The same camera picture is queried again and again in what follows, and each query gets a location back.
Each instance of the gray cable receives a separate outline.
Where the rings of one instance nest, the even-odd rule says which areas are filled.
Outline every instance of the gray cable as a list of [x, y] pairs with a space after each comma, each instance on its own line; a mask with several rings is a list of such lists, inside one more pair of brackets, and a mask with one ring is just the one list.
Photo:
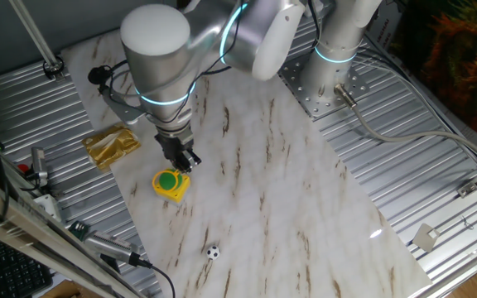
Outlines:
[[406, 135], [406, 136], [400, 136], [400, 137], [383, 136], [380, 133], [375, 132], [368, 125], [368, 123], [365, 121], [364, 117], [362, 117], [362, 114], [358, 110], [358, 107], [353, 107], [352, 110], [353, 110], [354, 114], [356, 115], [356, 117], [358, 118], [358, 120], [362, 123], [362, 126], [373, 137], [377, 138], [378, 140], [382, 140], [382, 141], [385, 141], [385, 142], [406, 142], [406, 141], [416, 139], [418, 137], [441, 136], [441, 137], [448, 137], [452, 140], [456, 140], [458, 142], [461, 142], [477, 154], [477, 146], [473, 142], [465, 139], [464, 137], [460, 137], [460, 136], [458, 136], [458, 135], [456, 135], [455, 133], [452, 133], [452, 132], [429, 131], [429, 132], [417, 132], [417, 133], [409, 134], [409, 135]]

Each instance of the green circle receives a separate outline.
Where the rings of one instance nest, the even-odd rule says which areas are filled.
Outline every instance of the green circle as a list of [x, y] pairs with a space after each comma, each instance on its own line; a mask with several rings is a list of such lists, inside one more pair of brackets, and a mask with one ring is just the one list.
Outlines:
[[[178, 175], [178, 185], [176, 188], [180, 187], [181, 185], [181, 175]], [[159, 186], [164, 190], [171, 190], [174, 185], [176, 184], [176, 178], [174, 174], [170, 172], [165, 172], [159, 176]]]

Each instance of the marble tabletop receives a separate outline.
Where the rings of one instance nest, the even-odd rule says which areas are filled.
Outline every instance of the marble tabletop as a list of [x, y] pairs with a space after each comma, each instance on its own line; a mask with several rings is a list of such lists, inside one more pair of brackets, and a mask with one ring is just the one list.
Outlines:
[[[87, 81], [92, 67], [124, 59], [118, 32], [62, 55], [94, 129], [118, 122]], [[118, 87], [132, 86], [128, 75]], [[111, 165], [178, 297], [407, 297], [431, 283], [279, 78], [230, 70], [200, 79], [191, 100], [203, 162], [180, 208], [152, 189], [170, 163], [145, 118], [131, 127], [142, 147]], [[213, 244], [221, 255], [210, 261]]]

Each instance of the cable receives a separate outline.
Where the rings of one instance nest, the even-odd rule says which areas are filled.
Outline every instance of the cable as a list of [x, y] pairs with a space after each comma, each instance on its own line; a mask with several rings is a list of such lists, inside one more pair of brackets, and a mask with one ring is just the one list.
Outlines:
[[231, 70], [231, 66], [226, 66], [226, 67], [224, 67], [222, 69], [219, 69], [219, 70], [205, 71], [204, 75], [216, 75], [216, 74], [219, 74], [219, 73], [223, 73], [226, 70]]
[[28, 189], [28, 188], [20, 188], [20, 190], [23, 190], [23, 191], [34, 191], [34, 190], [38, 190], [40, 188], [40, 181], [38, 179], [36, 179], [35, 181], [36, 183], [34, 184], [34, 187], [31, 188], [31, 189]]
[[314, 20], [314, 25], [316, 26], [316, 39], [314, 40], [314, 44], [312, 44], [312, 50], [318, 45], [318, 42], [320, 42], [320, 37], [321, 37], [321, 30], [320, 30], [320, 23], [318, 22], [318, 18], [316, 15], [316, 8], [314, 7], [314, 4], [312, 4], [312, 0], [308, 0], [308, 7], [311, 10], [311, 15], [312, 15], [312, 20]]
[[123, 61], [117, 63], [116, 65], [114, 65], [114, 66], [110, 69], [110, 71], [111, 71], [111, 72], [114, 72], [114, 71], [117, 70], [119, 67], [121, 67], [121, 66], [123, 66], [123, 65], [125, 65], [125, 64], [127, 64], [127, 63], [128, 63], [128, 60], [125, 59], [125, 60], [123, 60]]
[[[354, 63], [360, 64], [360, 65], [366, 65], [366, 66], [373, 67], [373, 68], [376, 68], [376, 69], [386, 70], [388, 72], [391, 72], [392, 74], [396, 75], [400, 80], [402, 80], [403, 83], [407, 84], [407, 86], [406, 86], [407, 88], [414, 90], [417, 93], [417, 95], [419, 95], [421, 98], [424, 98], [424, 96], [422, 96], [421, 92], [419, 92], [419, 90], [417, 90], [417, 88], [415, 88], [415, 86], [413, 86], [413, 84], [410, 81], [408, 81], [407, 79], [404, 79], [402, 76], [397, 74], [395, 71], [389, 70], [385, 67], [380, 67], [380, 66], [376, 66], [376, 65], [369, 65], [367, 63], [363, 63], [363, 62], [360, 62], [360, 61], [354, 61]], [[374, 137], [376, 137], [379, 140], [382, 140], [382, 141], [385, 141], [385, 142], [405, 142], [405, 141], [410, 141], [410, 140], [412, 140], [414, 138], [418, 138], [418, 137], [442, 136], [442, 137], [448, 137], [450, 139], [453, 139], [453, 140], [456, 140], [458, 142], [461, 142], [461, 143], [465, 144], [475, 154], [477, 154], [477, 146], [473, 142], [471, 142], [471, 141], [465, 139], [464, 137], [461, 137], [461, 136], [459, 136], [455, 133], [452, 133], [452, 132], [428, 131], [428, 132], [413, 133], [413, 134], [410, 134], [410, 135], [400, 136], [400, 137], [387, 137], [387, 136], [381, 135], [378, 132], [375, 132], [367, 124], [367, 122], [365, 121], [364, 117], [362, 117], [362, 114], [360, 113], [360, 111], [358, 110], [357, 107], [353, 107], [352, 110], [353, 110], [354, 114], [356, 115], [356, 117], [358, 118], [358, 120], [362, 123], [362, 126], [364, 126], [364, 128], [367, 129], [370, 134], [372, 134]]]
[[456, 135], [455, 133], [452, 133], [452, 132], [441, 132], [441, 131], [417, 132], [417, 133], [409, 134], [409, 135], [406, 135], [406, 136], [400, 136], [400, 137], [387, 137], [387, 136], [381, 135], [380, 133], [375, 132], [368, 125], [368, 123], [365, 121], [364, 117], [362, 117], [362, 114], [358, 110], [358, 107], [353, 107], [352, 110], [353, 110], [354, 114], [356, 115], [356, 117], [358, 118], [358, 120], [362, 123], [362, 126], [371, 135], [373, 135], [373, 137], [375, 137], [379, 140], [382, 140], [382, 141], [385, 141], [385, 142], [406, 142], [406, 141], [411, 141], [411, 140], [419, 138], [419, 137], [441, 136], [441, 137], [448, 137], [448, 138], [450, 138], [452, 140], [456, 140], [458, 142], [462, 142], [463, 144], [465, 144], [467, 147], [469, 147], [472, 151], [474, 151], [477, 154], [477, 146], [473, 142], [471, 142], [471, 141], [469, 141], [469, 140], [467, 140], [463, 137], [460, 137], [460, 136], [458, 136], [458, 135]]
[[[230, 46], [230, 48], [228, 48], [228, 49], [225, 51], [225, 53], [223, 53], [223, 54], [218, 58], [218, 60], [220, 60], [222, 57], [224, 57], [226, 54], [228, 54], [228, 52], [229, 52], [231, 49], [233, 49], [234, 44], [235, 44], [235, 42], [236, 42], [236, 40], [237, 40], [237, 32], [239, 31], [240, 18], [242, 17], [242, 12], [243, 12], [243, 0], [240, 0], [240, 1], [239, 1], [239, 7], [240, 7], [240, 13], [239, 13], [239, 15], [238, 15], [238, 17], [237, 17], [237, 26], [236, 26], [236, 28], [235, 28], [235, 35], [234, 35], [234, 38], [233, 38], [233, 43], [232, 43], [232, 45]], [[207, 71], [209, 71], [210, 69], [212, 69], [212, 68], [216, 65], [216, 63], [218, 63], [218, 60], [215, 61], [215, 62], [214, 62], [206, 71], [204, 71], [204, 72], [207, 72]], [[187, 66], [188, 66], [188, 65], [185, 65], [184, 69], [180, 71], [180, 74], [187, 74], [187, 73], [188, 73], [188, 72], [185, 71]], [[121, 74], [116, 74], [116, 75], [113, 77], [113, 80], [116, 80], [120, 75], [126, 74], [127, 72], [128, 72], [128, 71], [125, 70], [125, 71], [122, 72]], [[170, 81], [168, 81], [168, 82], [166, 82], [166, 83], [164, 83], [164, 84], [162, 84], [162, 85], [159, 85], [159, 86], [157, 86], [156, 88], [154, 88], [154, 89], [152, 89], [152, 90], [150, 90], [150, 91], [147, 91], [147, 92], [144, 92], [144, 93], [141, 93], [141, 94], [122, 94], [122, 93], [118, 92], [118, 91], [115, 90], [115, 89], [112, 89], [112, 93], [114, 93], [114, 94], [116, 94], [117, 96], [122, 97], [122, 98], [139, 98], [139, 97], [141, 97], [141, 96], [150, 96], [150, 95], [152, 95], [152, 94], [156, 94], [156, 93], [158, 93], [158, 92], [163, 91], [164, 89], [169, 88], [169, 87], [172, 86], [174, 83], [176, 83], [177, 81], [179, 81], [180, 79], [182, 79], [184, 76], [185, 76], [185, 75], [179, 75], [179, 76], [175, 77], [174, 79], [172, 79], [172, 80], [170, 80]]]
[[390, 68], [392, 69], [395, 69], [395, 71], [401, 75], [404, 79], [407, 79], [407, 76], [406, 74], [404, 74], [404, 72], [400, 69], [400, 67], [398, 67], [394, 62], [392, 62], [391, 60], [381, 60], [379, 58], [377, 58], [376, 56], [373, 56], [373, 55], [370, 55], [370, 54], [367, 54], [365, 52], [360, 52], [357, 54], [357, 56], [363, 56], [363, 57], [366, 57], [366, 58], [369, 58], [369, 59], [373, 59], [373, 60], [376, 60], [376, 61], [379, 61], [380, 63], [383, 63], [387, 66], [389, 66]]
[[149, 268], [149, 269], [153, 269], [154, 271], [159, 272], [159, 274], [163, 275], [163, 277], [165, 277], [166, 280], [171, 285], [172, 298], [176, 298], [176, 290], [174, 289], [174, 284], [172, 283], [171, 278], [165, 272], [161, 271], [160, 269], [158, 269], [157, 267], [152, 265], [149, 261], [144, 261], [142, 259], [138, 259], [137, 264], [138, 264], [138, 266], [143, 266], [143, 267], [146, 267], [146, 268]]

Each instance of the gold bag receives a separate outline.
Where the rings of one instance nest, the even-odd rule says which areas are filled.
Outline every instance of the gold bag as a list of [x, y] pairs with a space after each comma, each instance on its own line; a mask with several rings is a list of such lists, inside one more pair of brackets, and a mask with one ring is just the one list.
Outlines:
[[82, 140], [89, 159], [101, 170], [138, 149], [141, 143], [124, 124], [117, 123], [106, 132]]

